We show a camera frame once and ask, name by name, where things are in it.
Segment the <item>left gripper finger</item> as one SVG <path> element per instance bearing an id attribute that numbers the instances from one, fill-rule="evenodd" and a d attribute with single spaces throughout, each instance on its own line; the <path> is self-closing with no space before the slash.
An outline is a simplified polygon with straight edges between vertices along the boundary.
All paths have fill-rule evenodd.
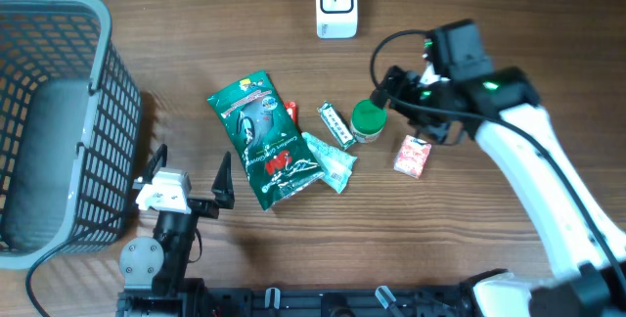
<path id="1" fill-rule="evenodd" d="M 233 208 L 235 194 L 232 181 L 231 153 L 226 152 L 211 187 L 214 201 L 221 208 Z"/>
<path id="2" fill-rule="evenodd" d="M 151 183 L 157 172 L 167 164 L 167 146 L 161 144 L 149 160 L 141 174 L 142 183 Z"/>

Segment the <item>green 3M gloves packet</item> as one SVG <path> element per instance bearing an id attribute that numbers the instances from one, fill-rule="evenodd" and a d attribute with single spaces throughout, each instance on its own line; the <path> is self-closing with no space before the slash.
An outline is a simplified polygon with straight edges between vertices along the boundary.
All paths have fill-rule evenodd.
<path id="1" fill-rule="evenodd" d="M 324 176 L 266 71 L 231 83 L 207 103 L 224 126 L 262 209 Z"/>

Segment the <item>pink Kleenex tissue pack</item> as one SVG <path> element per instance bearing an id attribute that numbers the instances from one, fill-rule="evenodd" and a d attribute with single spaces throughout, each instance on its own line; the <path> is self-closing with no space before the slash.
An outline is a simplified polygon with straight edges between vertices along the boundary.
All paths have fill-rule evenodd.
<path id="1" fill-rule="evenodd" d="M 431 145 L 425 140 L 407 135 L 393 163 L 393 168 L 403 174 L 419 179 L 424 171 Z"/>

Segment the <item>green lidded small jar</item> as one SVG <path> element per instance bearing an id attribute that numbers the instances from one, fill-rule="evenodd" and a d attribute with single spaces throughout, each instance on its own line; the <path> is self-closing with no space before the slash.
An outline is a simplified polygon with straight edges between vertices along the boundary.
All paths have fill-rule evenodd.
<path id="1" fill-rule="evenodd" d="M 386 124 L 386 111 L 371 100 L 360 101 L 353 109 L 350 131 L 359 143 L 372 143 Z"/>

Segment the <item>red Nescafe stick sachet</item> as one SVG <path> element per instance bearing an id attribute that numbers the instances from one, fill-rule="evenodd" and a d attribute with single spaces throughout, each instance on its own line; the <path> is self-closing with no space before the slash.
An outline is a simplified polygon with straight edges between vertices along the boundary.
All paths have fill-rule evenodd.
<path id="1" fill-rule="evenodd" d="M 288 115 L 290 116 L 292 122 L 294 124 L 297 124 L 297 104 L 296 104 L 296 102 L 286 102 L 285 103 L 285 108 L 286 108 L 286 111 L 288 112 Z"/>

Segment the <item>light green wipes packet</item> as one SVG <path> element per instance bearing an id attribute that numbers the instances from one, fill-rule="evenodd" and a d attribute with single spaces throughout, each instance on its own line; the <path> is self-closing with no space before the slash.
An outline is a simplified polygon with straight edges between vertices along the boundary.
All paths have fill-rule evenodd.
<path id="1" fill-rule="evenodd" d="M 308 132 L 302 132 L 301 136 L 310 152 L 323 167 L 323 181 L 341 194 L 347 187 L 353 173 L 353 166 L 358 158 L 325 143 Z"/>

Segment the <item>white green box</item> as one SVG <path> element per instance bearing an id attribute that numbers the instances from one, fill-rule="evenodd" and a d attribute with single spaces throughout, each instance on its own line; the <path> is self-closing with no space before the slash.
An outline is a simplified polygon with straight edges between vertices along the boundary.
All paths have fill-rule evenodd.
<path id="1" fill-rule="evenodd" d="M 318 114 L 344 150 L 356 143 L 355 137 L 333 104 L 325 101 L 318 108 Z"/>

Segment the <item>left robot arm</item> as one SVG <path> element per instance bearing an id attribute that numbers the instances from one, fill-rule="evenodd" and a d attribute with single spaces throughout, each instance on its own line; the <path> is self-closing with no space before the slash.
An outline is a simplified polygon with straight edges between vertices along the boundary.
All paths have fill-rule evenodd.
<path id="1" fill-rule="evenodd" d="M 121 250 L 124 279 L 117 316 L 218 316 L 219 307 L 202 278 L 188 278 L 193 244 L 201 243 L 199 219 L 216 219 L 234 207 L 231 154 L 226 153 L 213 181 L 213 199 L 190 196 L 187 172 L 168 168 L 167 146 L 159 146 L 132 185 L 141 210 L 158 212 L 150 237 L 137 237 Z"/>

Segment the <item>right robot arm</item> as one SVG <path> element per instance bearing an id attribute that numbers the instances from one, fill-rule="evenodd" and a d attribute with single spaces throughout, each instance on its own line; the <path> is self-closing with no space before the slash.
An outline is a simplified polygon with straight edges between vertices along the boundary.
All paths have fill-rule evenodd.
<path id="1" fill-rule="evenodd" d="M 517 67 L 495 68 L 471 20 L 426 30 L 425 71 L 374 80 L 372 102 L 443 143 L 459 123 L 502 171 L 543 244 L 552 275 L 524 281 L 494 270 L 468 283 L 477 316 L 621 316 L 625 234 L 562 149 L 541 98 Z"/>

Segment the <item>white barcode scanner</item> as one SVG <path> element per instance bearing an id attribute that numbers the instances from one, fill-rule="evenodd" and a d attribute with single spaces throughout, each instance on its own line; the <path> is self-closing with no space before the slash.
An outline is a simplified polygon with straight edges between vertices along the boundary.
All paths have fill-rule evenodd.
<path id="1" fill-rule="evenodd" d="M 358 30 L 358 0 L 316 0 L 316 33 L 321 39 L 346 39 Z"/>

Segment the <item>grey plastic shopping basket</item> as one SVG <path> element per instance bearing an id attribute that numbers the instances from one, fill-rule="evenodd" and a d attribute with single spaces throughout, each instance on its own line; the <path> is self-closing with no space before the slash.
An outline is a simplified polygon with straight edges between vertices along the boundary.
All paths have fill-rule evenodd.
<path id="1" fill-rule="evenodd" d="M 1 0 L 1 266 L 123 233 L 138 87 L 101 0 Z"/>

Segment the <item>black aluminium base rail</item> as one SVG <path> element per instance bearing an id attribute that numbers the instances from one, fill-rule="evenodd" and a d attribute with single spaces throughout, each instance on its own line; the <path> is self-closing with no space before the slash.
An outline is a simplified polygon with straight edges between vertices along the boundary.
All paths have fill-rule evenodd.
<path id="1" fill-rule="evenodd" d="M 374 290 L 192 289 L 176 297 L 125 296 L 117 316 L 472 316 L 470 297 L 458 286 L 392 289 L 392 302 Z"/>

